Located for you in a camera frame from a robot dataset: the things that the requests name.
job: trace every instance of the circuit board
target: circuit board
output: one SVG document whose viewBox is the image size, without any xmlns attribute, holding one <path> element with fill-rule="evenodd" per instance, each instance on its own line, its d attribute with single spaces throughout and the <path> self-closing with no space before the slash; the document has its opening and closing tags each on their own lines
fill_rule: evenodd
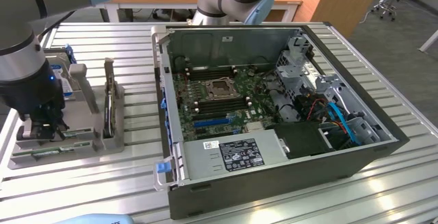
<svg viewBox="0 0 438 224">
<path fill-rule="evenodd" d="M 236 75 L 225 79 L 231 80 L 239 97 L 249 97 L 251 106 L 244 109 L 227 111 L 225 118 L 229 121 L 228 124 L 196 128 L 195 122 L 197 122 L 197 120 L 193 121 L 193 117 L 197 115 L 195 103 L 211 102 L 205 87 L 211 80 L 189 80 L 183 74 L 173 75 L 184 141 L 244 133 L 247 132 L 244 128 L 245 124 L 256 121 L 259 121 L 264 127 L 281 121 L 269 94 L 264 92 L 265 85 L 263 83 L 263 73 L 253 73 L 249 68 L 237 68 Z"/>
</svg>

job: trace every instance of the aluminum table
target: aluminum table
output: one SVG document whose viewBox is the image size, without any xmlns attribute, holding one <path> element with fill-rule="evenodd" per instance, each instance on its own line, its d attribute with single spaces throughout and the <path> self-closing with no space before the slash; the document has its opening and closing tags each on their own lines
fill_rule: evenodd
<svg viewBox="0 0 438 224">
<path fill-rule="evenodd" d="M 388 157 L 351 178 L 229 207 L 169 219 L 165 192 L 153 189 L 152 164 L 161 159 L 148 23 L 64 23 L 45 47 L 72 46 L 102 86 L 105 57 L 114 59 L 125 87 L 125 149 L 121 153 L 9 170 L 20 125 L 10 111 L 0 134 L 0 222 L 52 223 L 88 213 L 129 214 L 136 223 L 422 223 L 438 216 L 436 128 L 394 89 L 336 30 L 307 25 L 410 137 Z M 325 72 L 331 67 L 315 52 Z"/>
</svg>

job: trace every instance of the black power cord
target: black power cord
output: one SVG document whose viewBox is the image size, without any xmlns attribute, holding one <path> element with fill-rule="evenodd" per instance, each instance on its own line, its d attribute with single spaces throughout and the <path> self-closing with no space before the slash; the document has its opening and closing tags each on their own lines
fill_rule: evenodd
<svg viewBox="0 0 438 224">
<path fill-rule="evenodd" d="M 74 10 L 70 11 L 70 12 L 68 12 L 66 15 L 64 15 L 61 19 L 58 19 L 58 20 L 57 20 L 57 21 L 56 21 L 56 22 L 54 22 L 48 28 L 44 29 L 44 31 L 42 31 L 42 32 L 40 33 L 40 35 L 38 35 L 38 41 L 42 40 L 44 35 L 46 35 L 46 33 L 48 33 L 54 27 L 57 27 L 57 26 L 61 24 L 61 22 L 65 21 L 65 19 L 66 19 L 68 17 L 70 17 L 70 15 L 72 15 L 74 12 L 76 12 Z"/>
</svg>

